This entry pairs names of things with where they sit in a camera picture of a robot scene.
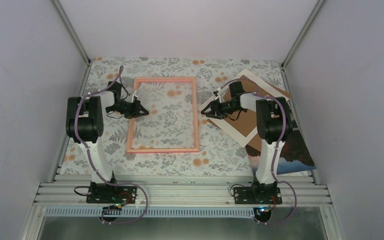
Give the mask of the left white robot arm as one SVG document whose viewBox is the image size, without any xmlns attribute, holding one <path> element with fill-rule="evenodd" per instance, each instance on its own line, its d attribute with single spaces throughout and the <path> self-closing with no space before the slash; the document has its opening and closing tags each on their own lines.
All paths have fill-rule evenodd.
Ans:
<svg viewBox="0 0 384 240">
<path fill-rule="evenodd" d="M 92 171 L 91 182 L 85 196 L 92 200 L 114 202 L 118 197 L 128 196 L 129 190 L 119 186 L 114 172 L 105 156 L 101 137 L 104 133 L 106 113 L 120 113 L 126 119 L 135 119 L 149 114 L 134 95 L 131 100 L 122 97 L 122 83 L 108 82 L 108 86 L 95 94 L 69 97 L 67 100 L 65 131 L 79 144 L 86 155 Z"/>
</svg>

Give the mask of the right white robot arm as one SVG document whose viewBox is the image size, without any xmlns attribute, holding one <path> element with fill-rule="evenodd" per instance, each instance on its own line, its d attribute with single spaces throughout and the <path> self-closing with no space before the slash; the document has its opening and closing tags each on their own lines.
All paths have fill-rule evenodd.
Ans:
<svg viewBox="0 0 384 240">
<path fill-rule="evenodd" d="M 288 135 L 293 131 L 289 105 L 283 96 L 273 97 L 246 92 L 240 79 L 227 83 L 230 100 L 223 101 L 222 90 L 214 91 L 215 99 L 201 110 L 208 118 L 223 120 L 235 112 L 248 110 L 256 113 L 256 128 L 261 139 L 262 151 L 259 166 L 254 174 L 250 195 L 254 202 L 264 203 L 278 195 L 277 167 L 281 150 Z"/>
</svg>

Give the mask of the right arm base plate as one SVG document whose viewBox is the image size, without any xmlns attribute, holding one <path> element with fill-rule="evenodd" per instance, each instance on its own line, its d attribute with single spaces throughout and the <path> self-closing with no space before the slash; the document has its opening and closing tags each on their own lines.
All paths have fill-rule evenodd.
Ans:
<svg viewBox="0 0 384 240">
<path fill-rule="evenodd" d="M 236 205 L 280 205 L 282 194 L 276 182 L 271 184 L 253 184 L 244 186 L 234 184 L 229 190 Z"/>
</svg>

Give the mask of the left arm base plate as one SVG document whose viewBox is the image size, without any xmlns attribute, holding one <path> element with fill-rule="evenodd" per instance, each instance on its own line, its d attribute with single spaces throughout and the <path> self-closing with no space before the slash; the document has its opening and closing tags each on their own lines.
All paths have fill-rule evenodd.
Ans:
<svg viewBox="0 0 384 240">
<path fill-rule="evenodd" d="M 134 204 L 138 188 L 136 186 L 111 186 L 105 183 L 90 182 L 86 202 L 88 204 Z"/>
</svg>

